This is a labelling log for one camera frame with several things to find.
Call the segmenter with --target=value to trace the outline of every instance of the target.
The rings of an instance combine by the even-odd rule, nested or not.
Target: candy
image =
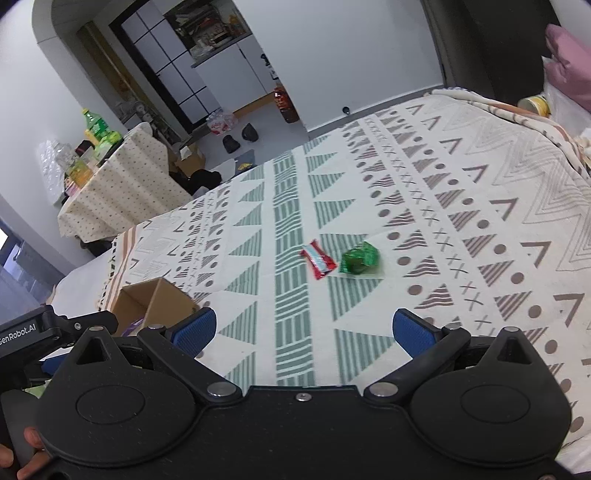
[[[347,250],[343,254],[339,271],[359,275],[370,267],[378,264],[379,252],[373,245],[363,242],[361,245]]]
[[[316,280],[320,280],[336,268],[335,261],[324,253],[317,240],[313,240],[310,245],[306,245],[300,255],[304,255],[312,263]]]

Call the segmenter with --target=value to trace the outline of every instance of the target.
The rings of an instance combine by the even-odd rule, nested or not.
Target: pink fabric
[[[548,81],[591,112],[591,50],[557,25],[546,28],[546,42],[554,60],[544,66]]]

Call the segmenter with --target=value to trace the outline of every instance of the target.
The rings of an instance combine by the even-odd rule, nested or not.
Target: patterned bed sheet
[[[215,309],[218,334],[200,361],[243,390],[364,388],[409,360],[392,337],[399,307],[473,335],[515,325],[569,398],[566,441],[588,433],[589,177],[551,125],[442,93],[318,137],[120,235],[101,306],[123,285],[167,278]],[[366,240],[380,267],[316,281],[299,254],[314,238],[336,261]]]

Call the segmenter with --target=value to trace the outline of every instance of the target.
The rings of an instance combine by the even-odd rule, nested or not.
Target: finger
[[[39,432],[33,427],[27,427],[24,436],[27,443],[33,448],[36,448],[37,450],[43,450],[45,448],[41,441],[41,437],[39,436]]]
[[[10,448],[0,445],[0,467],[8,468],[14,461],[14,454]]]
[[[31,461],[17,472],[18,480],[25,480],[32,474],[43,468],[49,463],[49,455],[46,452],[37,452],[33,455]]]

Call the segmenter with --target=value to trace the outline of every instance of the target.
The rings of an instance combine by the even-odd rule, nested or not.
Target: kitchen counter
[[[191,68],[194,69],[194,68],[199,67],[204,61],[209,60],[214,55],[217,55],[218,53],[220,53],[221,51],[225,50],[226,48],[231,47],[235,43],[238,43],[239,41],[244,40],[245,38],[248,38],[251,35],[252,35],[252,33],[242,34],[239,37],[236,37],[233,40],[229,41],[228,43],[222,45],[221,47],[216,48],[215,50],[211,51],[210,53],[199,57],[199,59],[196,60],[195,63],[193,63],[193,65],[191,65]]]

